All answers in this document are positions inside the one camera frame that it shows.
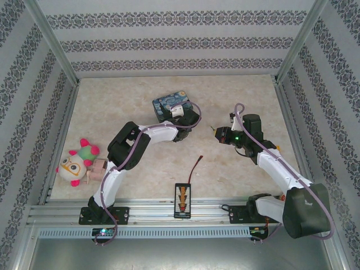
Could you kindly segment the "starry night tin box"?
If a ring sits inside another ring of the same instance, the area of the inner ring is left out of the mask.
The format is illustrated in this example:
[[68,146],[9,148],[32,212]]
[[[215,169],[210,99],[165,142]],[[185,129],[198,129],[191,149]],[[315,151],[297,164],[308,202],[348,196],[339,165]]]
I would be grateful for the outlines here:
[[[170,109],[174,106],[179,105],[181,102],[189,101],[188,96],[185,91],[178,91],[157,99],[154,99],[152,101],[155,115],[158,119],[158,121],[164,122],[168,120],[169,117],[171,117]],[[193,105],[190,103],[184,103],[181,104],[183,106],[183,109],[193,109]]]

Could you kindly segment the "black power distribution board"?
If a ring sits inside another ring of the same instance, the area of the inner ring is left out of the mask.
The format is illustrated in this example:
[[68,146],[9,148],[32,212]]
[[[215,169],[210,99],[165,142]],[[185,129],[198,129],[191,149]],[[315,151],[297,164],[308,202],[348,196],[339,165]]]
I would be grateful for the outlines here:
[[174,218],[191,218],[191,185],[189,183],[175,184]]

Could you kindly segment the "pink toy block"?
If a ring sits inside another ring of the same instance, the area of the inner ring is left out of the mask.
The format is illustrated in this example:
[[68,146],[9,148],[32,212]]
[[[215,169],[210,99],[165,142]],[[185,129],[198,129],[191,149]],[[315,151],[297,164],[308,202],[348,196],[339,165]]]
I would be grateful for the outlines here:
[[86,172],[86,184],[90,184],[93,181],[101,182],[104,178],[106,168],[107,160],[96,159]]

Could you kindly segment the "right controller board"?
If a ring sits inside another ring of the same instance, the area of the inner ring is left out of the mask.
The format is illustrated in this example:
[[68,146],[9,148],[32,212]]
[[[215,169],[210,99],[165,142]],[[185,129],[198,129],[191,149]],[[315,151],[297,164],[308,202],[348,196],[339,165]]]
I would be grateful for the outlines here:
[[249,227],[250,236],[252,240],[265,240],[269,235],[268,227]]

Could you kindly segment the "controller board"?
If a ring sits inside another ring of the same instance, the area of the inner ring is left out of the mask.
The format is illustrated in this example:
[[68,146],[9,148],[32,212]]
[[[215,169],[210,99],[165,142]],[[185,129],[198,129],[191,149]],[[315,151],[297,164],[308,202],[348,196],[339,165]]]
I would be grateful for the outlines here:
[[115,230],[113,228],[94,228],[92,230],[92,237],[113,237]]
[[265,240],[269,235],[268,227],[249,227],[250,236],[252,240]]

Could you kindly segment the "plush toy with glasses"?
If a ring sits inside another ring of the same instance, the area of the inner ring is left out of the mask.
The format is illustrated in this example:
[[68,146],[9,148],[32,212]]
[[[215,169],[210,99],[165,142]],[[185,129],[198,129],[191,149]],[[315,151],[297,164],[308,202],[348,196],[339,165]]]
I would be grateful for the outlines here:
[[68,156],[62,159],[56,168],[56,173],[69,182],[71,187],[80,185],[80,180],[100,154],[99,147],[87,139],[81,138],[79,142],[80,149],[70,150]]

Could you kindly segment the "grey metal sheet tray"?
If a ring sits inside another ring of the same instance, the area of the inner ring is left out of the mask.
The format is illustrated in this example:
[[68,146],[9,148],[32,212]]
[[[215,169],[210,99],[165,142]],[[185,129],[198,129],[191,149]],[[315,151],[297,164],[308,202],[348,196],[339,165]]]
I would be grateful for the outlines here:
[[247,238],[38,238],[23,270],[350,270],[336,239],[294,240],[279,229],[263,243]]

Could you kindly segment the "left controller board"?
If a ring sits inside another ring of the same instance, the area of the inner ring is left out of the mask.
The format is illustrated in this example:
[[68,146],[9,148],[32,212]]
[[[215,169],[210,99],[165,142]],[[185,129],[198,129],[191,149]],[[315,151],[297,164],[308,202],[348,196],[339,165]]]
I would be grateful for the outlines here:
[[92,230],[92,237],[113,237],[115,230],[113,228],[94,228]]

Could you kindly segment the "aluminium side rail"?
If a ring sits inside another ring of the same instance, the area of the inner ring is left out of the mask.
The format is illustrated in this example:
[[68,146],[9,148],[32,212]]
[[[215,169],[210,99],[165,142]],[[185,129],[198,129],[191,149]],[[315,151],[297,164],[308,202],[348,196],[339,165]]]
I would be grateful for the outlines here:
[[52,121],[51,130],[46,148],[42,154],[37,180],[38,192],[35,196],[35,204],[43,205],[48,195],[48,190],[53,185],[56,176],[56,167],[62,154],[66,134],[69,128],[71,114],[74,109],[80,83],[75,84],[61,97],[55,117]]
[[283,114],[285,125],[290,136],[291,145],[294,150],[300,173],[308,180],[314,182],[313,174],[311,172],[311,168],[309,167],[309,163],[303,149],[303,144],[298,133],[296,119],[294,118],[293,111],[285,95],[284,88],[282,87],[282,84],[277,81],[277,78],[274,75],[271,75],[271,79],[278,98],[281,112]]

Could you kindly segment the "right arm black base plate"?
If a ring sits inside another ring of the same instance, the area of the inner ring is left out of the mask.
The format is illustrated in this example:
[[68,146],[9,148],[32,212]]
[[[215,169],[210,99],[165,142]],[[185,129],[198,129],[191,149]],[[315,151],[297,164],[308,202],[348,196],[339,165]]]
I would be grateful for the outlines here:
[[265,216],[250,214],[245,205],[230,205],[227,210],[230,224],[266,224]]

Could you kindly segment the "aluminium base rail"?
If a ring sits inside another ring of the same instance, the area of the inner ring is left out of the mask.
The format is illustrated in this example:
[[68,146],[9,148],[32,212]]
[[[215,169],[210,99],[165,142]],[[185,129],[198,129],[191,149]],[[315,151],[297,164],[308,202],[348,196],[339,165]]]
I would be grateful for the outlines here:
[[[117,199],[115,206],[129,208],[129,227],[214,227],[229,226],[227,205],[245,205],[247,198],[191,199],[191,218],[175,219],[172,199]],[[78,227],[80,210],[87,200],[50,200],[44,205],[33,205],[26,219],[27,226]]]

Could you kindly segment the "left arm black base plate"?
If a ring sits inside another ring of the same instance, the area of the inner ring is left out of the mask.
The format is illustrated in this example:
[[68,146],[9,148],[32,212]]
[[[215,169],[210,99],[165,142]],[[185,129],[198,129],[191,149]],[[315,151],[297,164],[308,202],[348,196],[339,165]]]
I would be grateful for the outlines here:
[[[129,218],[129,208],[128,207],[112,207],[108,211],[116,220],[118,225],[127,225]],[[83,207],[80,211],[79,216],[80,225],[113,225],[115,222],[111,217],[103,210],[99,208],[96,210],[91,209],[90,207]]]

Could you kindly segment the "aluminium corner post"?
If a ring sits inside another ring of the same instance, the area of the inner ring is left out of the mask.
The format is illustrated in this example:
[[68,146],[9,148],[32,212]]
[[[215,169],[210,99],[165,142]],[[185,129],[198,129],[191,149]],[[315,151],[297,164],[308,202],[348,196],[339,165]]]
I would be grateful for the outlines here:
[[283,60],[283,63],[278,71],[278,73],[272,77],[273,82],[275,84],[279,84],[282,82],[287,75],[287,72],[291,68],[292,64],[294,63],[300,49],[302,48],[303,44],[308,38],[313,25],[317,21],[318,17],[322,13],[325,5],[327,5],[329,0],[315,0],[313,6],[309,10],[297,36],[295,37],[289,52],[287,53],[286,57]]
[[65,72],[67,78],[70,80],[71,85],[74,86],[79,83],[79,79],[67,58],[59,40],[57,39],[50,23],[48,22],[45,14],[43,13],[37,0],[22,0],[25,7],[28,9],[43,37],[45,38],[50,49],[56,56],[59,64]]

